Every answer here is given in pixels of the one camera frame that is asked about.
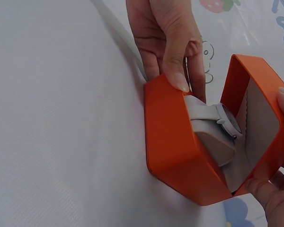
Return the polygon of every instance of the white backdrop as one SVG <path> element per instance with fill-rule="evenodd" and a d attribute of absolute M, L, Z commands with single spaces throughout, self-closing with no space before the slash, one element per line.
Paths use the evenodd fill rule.
<path fill-rule="evenodd" d="M 148 173 L 144 82 L 113 37 L 89 0 L 0 0 L 0 227 L 225 223 Z"/>

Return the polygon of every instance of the watch box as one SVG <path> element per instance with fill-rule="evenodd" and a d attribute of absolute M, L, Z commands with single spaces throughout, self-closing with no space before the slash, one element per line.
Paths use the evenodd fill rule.
<path fill-rule="evenodd" d="M 269 180 L 284 163 L 284 114 L 277 94 L 284 82 L 259 57 L 233 55 L 221 97 L 243 137 L 226 165 L 196 135 L 185 96 L 164 75 L 145 85 L 146 158 L 150 173 L 205 206 L 246 194 L 250 177 Z"/>

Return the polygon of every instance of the black line drawing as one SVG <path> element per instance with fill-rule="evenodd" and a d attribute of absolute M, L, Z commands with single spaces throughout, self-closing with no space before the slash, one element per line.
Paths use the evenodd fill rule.
<path fill-rule="evenodd" d="M 203 40 L 203 60 L 204 60 L 204 70 L 205 70 L 205 81 L 206 84 L 210 84 L 214 80 L 213 74 L 210 73 L 211 60 L 214 57 L 214 47 L 211 43 Z"/>

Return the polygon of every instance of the hand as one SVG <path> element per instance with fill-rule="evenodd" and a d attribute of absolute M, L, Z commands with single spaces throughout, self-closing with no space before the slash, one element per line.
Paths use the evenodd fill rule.
<path fill-rule="evenodd" d="M 278 102 L 284 112 L 284 88 L 280 89 Z M 284 175 L 279 171 L 270 181 L 251 179 L 247 189 L 263 206 L 268 227 L 284 227 Z"/>
<path fill-rule="evenodd" d="M 126 6 L 148 79 L 165 73 L 185 92 L 190 82 L 194 95 L 206 102 L 202 38 L 191 0 L 126 0 Z"/>

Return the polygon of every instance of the strawberry print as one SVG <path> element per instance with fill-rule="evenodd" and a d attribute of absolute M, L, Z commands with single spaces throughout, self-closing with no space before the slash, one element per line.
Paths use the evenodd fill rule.
<path fill-rule="evenodd" d="M 232 9 L 234 4 L 240 6 L 240 0 L 199 0 L 200 4 L 212 13 L 227 12 Z"/>
<path fill-rule="evenodd" d="M 205 9 L 213 13 L 224 12 L 222 0 L 200 0 L 200 3 Z"/>

